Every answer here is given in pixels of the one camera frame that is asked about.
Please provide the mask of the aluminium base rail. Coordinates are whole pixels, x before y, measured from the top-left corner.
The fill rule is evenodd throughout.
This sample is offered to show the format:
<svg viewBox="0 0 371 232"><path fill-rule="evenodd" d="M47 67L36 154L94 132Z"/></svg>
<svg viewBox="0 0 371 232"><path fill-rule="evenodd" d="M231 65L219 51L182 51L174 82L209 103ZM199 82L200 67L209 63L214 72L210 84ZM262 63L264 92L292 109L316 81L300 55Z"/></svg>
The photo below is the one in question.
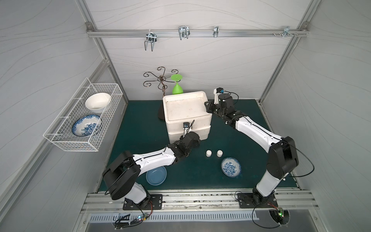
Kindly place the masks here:
<svg viewBox="0 0 371 232"><path fill-rule="evenodd" d="M180 211L241 211L237 194L251 193L251 188L220 189L168 189L150 190L161 194L162 212ZM277 188L275 199L278 205L289 210L319 209L311 191L299 188ZM81 213L117 213L123 210L124 199L112 200L103 191L87 195Z"/></svg>

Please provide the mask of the blue patterned bowl in basket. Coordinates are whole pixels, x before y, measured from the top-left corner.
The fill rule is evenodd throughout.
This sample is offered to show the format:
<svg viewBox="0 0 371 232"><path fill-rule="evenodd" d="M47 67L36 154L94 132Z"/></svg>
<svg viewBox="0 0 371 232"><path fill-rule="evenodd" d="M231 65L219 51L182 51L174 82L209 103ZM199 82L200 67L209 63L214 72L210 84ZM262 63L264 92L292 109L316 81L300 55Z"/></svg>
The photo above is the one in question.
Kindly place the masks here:
<svg viewBox="0 0 371 232"><path fill-rule="evenodd" d="M100 125L100 116L94 114L86 115L73 124L71 132L78 137L87 137L96 132Z"/></svg>

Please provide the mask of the green plastic wine glass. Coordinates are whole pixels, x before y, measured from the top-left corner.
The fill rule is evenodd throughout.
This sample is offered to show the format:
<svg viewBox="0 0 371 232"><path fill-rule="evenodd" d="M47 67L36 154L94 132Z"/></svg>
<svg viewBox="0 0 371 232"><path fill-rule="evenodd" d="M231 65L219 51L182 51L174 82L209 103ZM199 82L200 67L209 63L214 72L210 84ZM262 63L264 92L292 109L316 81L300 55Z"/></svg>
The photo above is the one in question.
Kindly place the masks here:
<svg viewBox="0 0 371 232"><path fill-rule="evenodd" d="M183 89L182 87L179 85L179 82L183 79L183 76L180 75L180 74L173 74L171 76L171 80L175 82L175 86L172 90L172 94L173 95L176 95L176 94L183 94Z"/></svg>

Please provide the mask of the aluminium top rail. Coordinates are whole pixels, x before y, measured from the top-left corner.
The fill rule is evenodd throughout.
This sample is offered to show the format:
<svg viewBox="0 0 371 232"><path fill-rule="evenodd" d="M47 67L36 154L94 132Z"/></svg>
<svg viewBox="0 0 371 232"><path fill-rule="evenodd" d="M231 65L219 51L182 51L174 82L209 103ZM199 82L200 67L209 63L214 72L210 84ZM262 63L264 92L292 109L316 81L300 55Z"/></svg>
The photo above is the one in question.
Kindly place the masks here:
<svg viewBox="0 0 371 232"><path fill-rule="evenodd" d="M268 30L223 30L219 29L218 38L235 37L274 37L273 33L281 33L283 29ZM96 30L87 32L90 38L145 38L148 33L154 33L157 38L179 38L178 30ZM310 32L290 29L299 37L306 37ZM193 30L190 29L189 38L213 38L213 29Z"/></svg>

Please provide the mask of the brown metal cup rack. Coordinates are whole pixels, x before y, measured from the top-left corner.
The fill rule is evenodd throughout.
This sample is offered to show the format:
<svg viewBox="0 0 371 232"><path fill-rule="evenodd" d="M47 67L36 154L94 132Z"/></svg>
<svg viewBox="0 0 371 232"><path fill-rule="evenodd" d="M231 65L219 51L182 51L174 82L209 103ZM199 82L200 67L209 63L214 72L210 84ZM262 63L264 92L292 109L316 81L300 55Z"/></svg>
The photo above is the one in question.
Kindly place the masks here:
<svg viewBox="0 0 371 232"><path fill-rule="evenodd" d="M166 68L163 67L163 66L160 66L157 68L157 71L162 71L162 74L160 75L156 75L152 72L145 72L143 74L143 77L150 77L150 75L152 75L153 77L155 77L154 80L146 80L143 82L143 86L144 87L150 87L152 86L152 83L153 82L158 82L158 86L157 88L159 90L162 91L162 97L165 96L165 93L166 93L166 89L168 88L168 86L166 85L166 83L175 83L175 81L169 81L167 80L167 77L165 76L165 73L166 73ZM160 107L158 109L158 114L157 114L157 117L164 121L165 120L165 112L164 112L164 104L163 104L163 101L161 101L160 103Z"/></svg>

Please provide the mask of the white bowl in basket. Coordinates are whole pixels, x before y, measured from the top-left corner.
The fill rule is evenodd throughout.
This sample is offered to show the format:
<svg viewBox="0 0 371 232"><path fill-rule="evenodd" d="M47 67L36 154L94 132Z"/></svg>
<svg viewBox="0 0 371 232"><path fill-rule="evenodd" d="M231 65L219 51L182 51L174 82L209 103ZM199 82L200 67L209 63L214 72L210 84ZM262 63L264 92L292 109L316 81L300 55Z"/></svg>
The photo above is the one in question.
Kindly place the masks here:
<svg viewBox="0 0 371 232"><path fill-rule="evenodd" d="M85 107L93 113L100 114L111 101L111 95L108 93L96 93L85 101Z"/></svg>

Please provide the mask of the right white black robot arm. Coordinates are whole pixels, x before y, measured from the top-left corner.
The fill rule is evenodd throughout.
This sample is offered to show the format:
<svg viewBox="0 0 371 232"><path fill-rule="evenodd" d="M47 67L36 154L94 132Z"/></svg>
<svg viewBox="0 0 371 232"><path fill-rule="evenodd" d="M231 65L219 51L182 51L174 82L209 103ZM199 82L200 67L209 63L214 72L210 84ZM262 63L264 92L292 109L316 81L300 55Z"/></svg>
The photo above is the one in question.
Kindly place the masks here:
<svg viewBox="0 0 371 232"><path fill-rule="evenodd" d="M245 134L267 152L266 172L253 188L251 197L256 206L266 202L280 182L299 165L294 140L270 132L243 112L237 111L229 94L219 94L204 105L206 112L218 115L226 125Z"/></svg>

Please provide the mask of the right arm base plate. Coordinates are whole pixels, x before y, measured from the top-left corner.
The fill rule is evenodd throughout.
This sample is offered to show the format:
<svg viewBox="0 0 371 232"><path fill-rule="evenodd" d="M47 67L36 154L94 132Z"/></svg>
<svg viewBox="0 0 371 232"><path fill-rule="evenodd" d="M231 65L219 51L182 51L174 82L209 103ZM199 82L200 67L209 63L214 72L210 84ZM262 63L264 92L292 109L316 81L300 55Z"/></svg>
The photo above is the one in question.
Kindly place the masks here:
<svg viewBox="0 0 371 232"><path fill-rule="evenodd" d="M278 208L277 200L274 194L263 197L259 193L242 193L237 192L235 199L239 203L239 208L254 209L256 208Z"/></svg>

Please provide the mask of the metal hook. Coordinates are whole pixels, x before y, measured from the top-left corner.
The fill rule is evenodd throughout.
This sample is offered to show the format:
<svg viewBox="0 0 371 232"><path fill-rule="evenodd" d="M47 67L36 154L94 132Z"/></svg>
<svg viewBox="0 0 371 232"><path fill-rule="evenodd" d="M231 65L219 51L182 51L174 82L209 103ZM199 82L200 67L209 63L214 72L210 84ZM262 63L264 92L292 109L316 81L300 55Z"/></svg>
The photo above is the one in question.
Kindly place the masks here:
<svg viewBox="0 0 371 232"><path fill-rule="evenodd" d="M281 38L294 38L298 37L299 35L294 32L290 32L290 27L285 27L281 33L273 33L274 37L281 37Z"/></svg>
<svg viewBox="0 0 371 232"><path fill-rule="evenodd" d="M218 33L219 33L219 27L218 26L214 26L213 37L214 38L217 38L218 37Z"/></svg>
<svg viewBox="0 0 371 232"><path fill-rule="evenodd" d="M190 28L188 26L180 26L178 28L180 40L188 39L190 35Z"/></svg>
<svg viewBox="0 0 371 232"><path fill-rule="evenodd" d="M151 47L151 51L154 50L155 42L157 42L157 35L150 32L146 35L146 40L144 41L145 51L148 50L148 45Z"/></svg>

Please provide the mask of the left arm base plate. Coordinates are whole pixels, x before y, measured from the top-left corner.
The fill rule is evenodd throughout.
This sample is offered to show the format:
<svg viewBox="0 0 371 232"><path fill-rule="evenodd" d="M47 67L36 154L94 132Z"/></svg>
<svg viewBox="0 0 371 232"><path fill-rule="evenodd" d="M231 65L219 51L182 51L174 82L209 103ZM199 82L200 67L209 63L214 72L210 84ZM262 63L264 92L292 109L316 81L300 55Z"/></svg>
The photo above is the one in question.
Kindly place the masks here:
<svg viewBox="0 0 371 232"><path fill-rule="evenodd" d="M150 194L137 204L126 198L123 204L123 210L161 210L162 203L162 194Z"/></svg>

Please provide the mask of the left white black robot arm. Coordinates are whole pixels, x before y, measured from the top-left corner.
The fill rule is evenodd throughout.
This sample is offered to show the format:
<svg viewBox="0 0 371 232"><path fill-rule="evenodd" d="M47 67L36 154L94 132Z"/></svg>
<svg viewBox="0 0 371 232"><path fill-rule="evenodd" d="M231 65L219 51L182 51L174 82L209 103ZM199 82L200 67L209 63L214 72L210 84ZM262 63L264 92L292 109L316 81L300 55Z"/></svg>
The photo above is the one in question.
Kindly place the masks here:
<svg viewBox="0 0 371 232"><path fill-rule="evenodd" d="M189 132L184 137L168 144L165 148L146 154L121 153L103 172L102 179L107 186L105 195L112 200L128 199L140 209L145 209L151 201L151 195L137 178L153 169L177 164L189 156L193 148L200 146L200 137Z"/></svg>

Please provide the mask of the blue white patterned bowl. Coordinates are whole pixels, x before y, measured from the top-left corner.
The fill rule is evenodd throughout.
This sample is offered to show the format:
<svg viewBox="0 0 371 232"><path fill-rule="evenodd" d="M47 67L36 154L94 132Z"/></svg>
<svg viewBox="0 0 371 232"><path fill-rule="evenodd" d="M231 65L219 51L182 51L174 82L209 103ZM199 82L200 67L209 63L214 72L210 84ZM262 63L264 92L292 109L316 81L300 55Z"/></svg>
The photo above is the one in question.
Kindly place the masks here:
<svg viewBox="0 0 371 232"><path fill-rule="evenodd" d="M221 170L226 176L235 178L241 174L242 168L237 159L227 157L221 162Z"/></svg>

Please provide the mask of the white three-drawer cabinet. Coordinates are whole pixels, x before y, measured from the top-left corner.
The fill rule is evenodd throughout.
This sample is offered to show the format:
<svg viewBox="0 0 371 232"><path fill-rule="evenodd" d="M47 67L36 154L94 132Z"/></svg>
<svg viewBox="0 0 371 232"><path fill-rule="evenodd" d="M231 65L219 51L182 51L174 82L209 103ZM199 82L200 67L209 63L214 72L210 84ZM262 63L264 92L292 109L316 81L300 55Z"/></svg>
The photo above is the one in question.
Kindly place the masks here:
<svg viewBox="0 0 371 232"><path fill-rule="evenodd" d="M189 123L200 140L206 140L211 129L212 114L206 112L208 101L203 91L169 95L163 98L164 115L170 143L179 140L187 132L184 123Z"/></svg>

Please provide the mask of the plain blue bowl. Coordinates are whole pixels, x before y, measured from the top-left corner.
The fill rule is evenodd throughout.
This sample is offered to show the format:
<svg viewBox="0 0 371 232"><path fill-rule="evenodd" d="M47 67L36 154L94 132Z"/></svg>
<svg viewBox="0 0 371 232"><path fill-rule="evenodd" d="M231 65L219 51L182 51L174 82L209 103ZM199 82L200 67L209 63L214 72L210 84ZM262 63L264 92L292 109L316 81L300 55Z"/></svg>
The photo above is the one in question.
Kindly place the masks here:
<svg viewBox="0 0 371 232"><path fill-rule="evenodd" d="M146 180L152 186L161 185L167 178L167 170L164 166L146 172Z"/></svg>

